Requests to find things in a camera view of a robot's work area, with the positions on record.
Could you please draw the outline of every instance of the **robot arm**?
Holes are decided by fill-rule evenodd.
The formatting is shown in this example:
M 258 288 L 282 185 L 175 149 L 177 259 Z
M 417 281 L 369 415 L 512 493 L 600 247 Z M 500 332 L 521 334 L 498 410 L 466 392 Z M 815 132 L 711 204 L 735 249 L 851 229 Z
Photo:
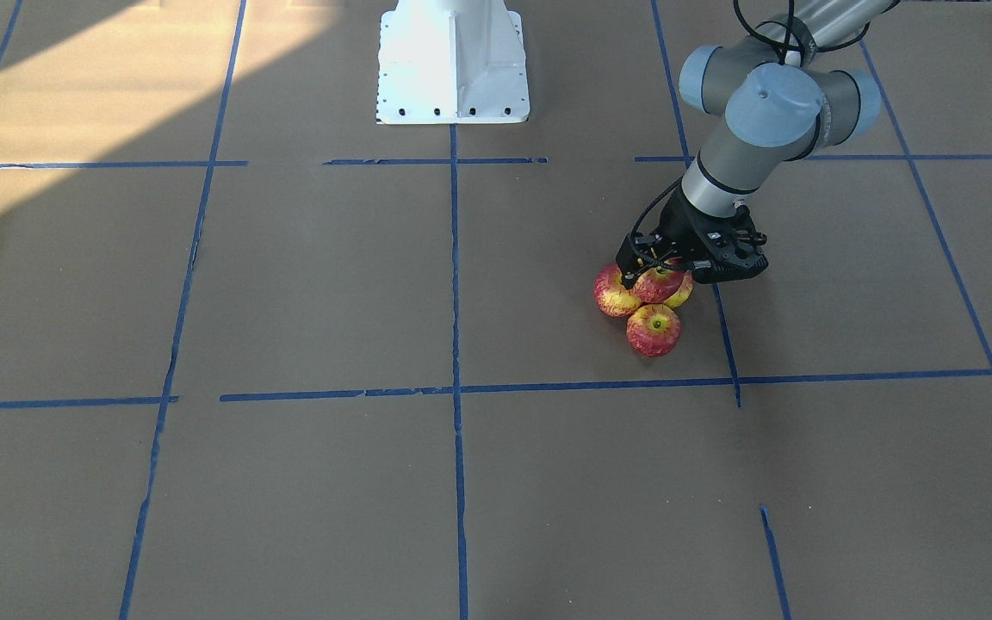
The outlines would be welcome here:
M 680 72 L 682 97 L 722 120 L 684 176 L 649 205 L 623 240 L 615 262 L 627 288 L 653 267 L 692 271 L 700 283 L 752 278 L 766 270 L 761 246 L 767 239 L 749 216 L 747 196 L 780 162 L 864 133 L 881 107 L 870 75 L 806 67 L 821 52 L 854 43 L 859 38 L 841 42 L 895 4 L 810 0 L 756 28 L 742 17 L 751 34 L 737 46 L 704 46 L 689 56 Z M 657 227 L 641 235 L 642 220 L 668 192 Z

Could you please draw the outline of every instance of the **light blue joint cap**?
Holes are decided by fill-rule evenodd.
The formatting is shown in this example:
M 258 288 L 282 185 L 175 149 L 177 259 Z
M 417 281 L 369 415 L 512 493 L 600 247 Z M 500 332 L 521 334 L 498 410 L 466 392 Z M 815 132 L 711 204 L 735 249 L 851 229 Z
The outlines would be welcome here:
M 721 48 L 721 46 L 702 46 L 691 52 L 688 59 L 684 60 L 684 68 L 680 70 L 680 95 L 694 109 L 706 111 L 702 105 L 702 82 L 711 56 Z
M 826 95 L 806 71 L 775 63 L 754 68 L 725 105 L 733 135 L 763 148 L 787 146 L 813 126 Z
M 878 93 L 878 84 L 870 73 L 864 71 L 844 71 L 852 76 L 855 86 L 859 88 L 859 120 L 855 121 L 855 129 L 845 142 L 871 129 L 878 121 L 879 111 L 883 109 L 883 96 Z

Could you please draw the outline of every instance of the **pile of apples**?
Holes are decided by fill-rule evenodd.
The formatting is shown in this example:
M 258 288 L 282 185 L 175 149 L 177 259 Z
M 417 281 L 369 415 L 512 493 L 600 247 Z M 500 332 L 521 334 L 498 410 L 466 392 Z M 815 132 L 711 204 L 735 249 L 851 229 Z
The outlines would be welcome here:
M 690 271 L 654 267 L 626 290 L 623 272 L 611 263 L 595 277 L 595 303 L 609 317 L 629 317 L 626 340 L 634 350 L 645 357 L 661 357 L 680 340 L 682 326 L 676 309 L 691 297 L 692 288 Z

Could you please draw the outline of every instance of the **white metal bracket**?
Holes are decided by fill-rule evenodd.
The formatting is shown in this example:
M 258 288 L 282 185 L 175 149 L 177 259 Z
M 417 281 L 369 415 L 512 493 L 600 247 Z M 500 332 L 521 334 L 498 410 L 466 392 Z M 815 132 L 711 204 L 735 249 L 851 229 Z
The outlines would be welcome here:
M 381 16 L 377 120 L 523 122 L 530 115 L 523 19 L 504 0 L 399 0 Z

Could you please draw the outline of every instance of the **red apple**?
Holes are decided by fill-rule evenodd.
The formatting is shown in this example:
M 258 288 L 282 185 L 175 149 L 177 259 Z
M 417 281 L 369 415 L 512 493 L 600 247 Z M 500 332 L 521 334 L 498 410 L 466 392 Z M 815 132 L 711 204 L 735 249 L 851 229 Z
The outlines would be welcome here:
M 626 340 L 646 357 L 661 357 L 680 340 L 680 318 L 664 303 L 638 307 L 626 320 Z
M 668 262 L 674 264 L 673 260 L 676 259 L 669 259 Z M 653 267 L 634 283 L 634 295 L 646 303 L 661 303 L 672 297 L 682 282 L 684 282 L 684 271 Z
M 696 280 L 691 277 L 691 271 L 679 271 L 680 274 L 684 274 L 684 280 L 680 282 L 680 288 L 676 289 L 676 293 L 673 293 L 672 297 L 665 299 L 664 305 L 669 306 L 672 310 L 676 310 L 677 307 L 684 306 L 684 302 L 691 297 L 691 290 L 696 287 Z
M 623 286 L 623 272 L 618 264 L 607 264 L 595 277 L 595 303 L 609 317 L 627 317 L 642 305 L 636 294 Z

